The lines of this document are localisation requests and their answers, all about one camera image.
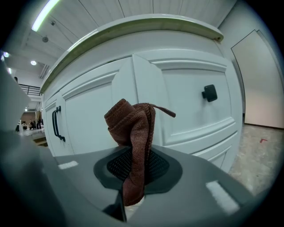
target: white door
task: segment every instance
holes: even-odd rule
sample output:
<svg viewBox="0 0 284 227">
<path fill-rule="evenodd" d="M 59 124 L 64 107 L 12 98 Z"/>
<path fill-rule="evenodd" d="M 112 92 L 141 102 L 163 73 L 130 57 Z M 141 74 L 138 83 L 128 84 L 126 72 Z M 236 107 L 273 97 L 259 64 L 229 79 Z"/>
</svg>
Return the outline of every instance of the white door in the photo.
<svg viewBox="0 0 284 227">
<path fill-rule="evenodd" d="M 284 128 L 284 92 L 273 57 L 256 31 L 232 48 L 245 88 L 245 123 Z"/>
<path fill-rule="evenodd" d="M 132 59 L 93 69 L 66 85 L 60 94 L 75 154 L 116 147 L 104 115 L 122 98 L 137 103 Z"/>
<path fill-rule="evenodd" d="M 70 145 L 64 115 L 65 106 L 62 96 L 56 93 L 45 102 L 43 107 L 44 131 L 48 147 L 53 156 L 74 154 Z"/>
<path fill-rule="evenodd" d="M 176 113 L 171 118 L 156 110 L 153 144 L 203 157 L 222 168 L 225 162 L 223 169 L 228 171 L 237 153 L 242 115 L 231 62 L 209 53 L 168 49 L 134 54 L 133 63 L 138 102 Z M 217 100 L 203 98 L 208 85 L 214 85 Z"/>
</svg>

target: black mesh grate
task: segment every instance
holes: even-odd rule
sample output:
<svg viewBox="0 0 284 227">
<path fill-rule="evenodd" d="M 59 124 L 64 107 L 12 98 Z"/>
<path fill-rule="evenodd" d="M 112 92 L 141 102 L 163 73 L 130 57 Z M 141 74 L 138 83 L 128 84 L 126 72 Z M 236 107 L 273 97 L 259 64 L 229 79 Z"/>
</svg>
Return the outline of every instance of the black mesh grate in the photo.
<svg viewBox="0 0 284 227">
<path fill-rule="evenodd" d="M 132 150 L 129 149 L 122 155 L 109 161 L 106 167 L 114 176 L 124 181 L 131 171 L 131 160 Z M 164 158 L 150 151 L 148 165 L 145 169 L 145 185 L 163 176 L 168 171 L 169 166 L 169 163 Z"/>
</svg>

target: black railing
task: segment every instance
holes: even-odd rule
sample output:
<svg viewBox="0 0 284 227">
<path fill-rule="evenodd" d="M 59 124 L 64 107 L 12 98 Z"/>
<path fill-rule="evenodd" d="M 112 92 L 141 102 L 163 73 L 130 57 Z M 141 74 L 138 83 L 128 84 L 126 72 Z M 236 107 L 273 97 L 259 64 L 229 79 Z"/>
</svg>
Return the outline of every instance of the black railing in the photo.
<svg viewBox="0 0 284 227">
<path fill-rule="evenodd" d="M 24 84 L 19 84 L 19 86 L 23 89 L 26 94 L 38 95 L 40 96 L 40 87 L 29 86 Z"/>
</svg>

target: speckled floor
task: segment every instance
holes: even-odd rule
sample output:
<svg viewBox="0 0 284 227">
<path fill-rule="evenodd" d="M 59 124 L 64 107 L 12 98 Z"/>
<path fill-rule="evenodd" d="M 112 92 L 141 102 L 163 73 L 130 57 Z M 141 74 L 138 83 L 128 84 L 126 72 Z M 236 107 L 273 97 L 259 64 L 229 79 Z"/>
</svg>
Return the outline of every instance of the speckled floor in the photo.
<svg viewBox="0 0 284 227">
<path fill-rule="evenodd" d="M 244 125 L 239 153 L 229 174 L 253 195 L 270 188 L 282 165 L 283 142 L 283 130 Z"/>
</svg>

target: white ceiling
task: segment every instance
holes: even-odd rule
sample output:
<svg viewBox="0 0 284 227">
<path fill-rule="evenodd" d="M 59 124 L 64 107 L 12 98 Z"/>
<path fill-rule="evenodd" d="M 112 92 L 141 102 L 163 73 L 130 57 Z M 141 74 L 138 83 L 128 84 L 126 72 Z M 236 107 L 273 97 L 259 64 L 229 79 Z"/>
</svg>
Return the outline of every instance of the white ceiling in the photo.
<svg viewBox="0 0 284 227">
<path fill-rule="evenodd" d="M 191 17 L 218 27 L 237 0 L 60 0 L 37 32 L 32 24 L 47 0 L 35 1 L 10 35 L 4 51 L 14 59 L 6 64 L 40 74 L 52 66 L 78 39 L 108 22 L 139 14 L 169 13 Z M 31 60 L 42 64 L 32 67 Z"/>
</svg>

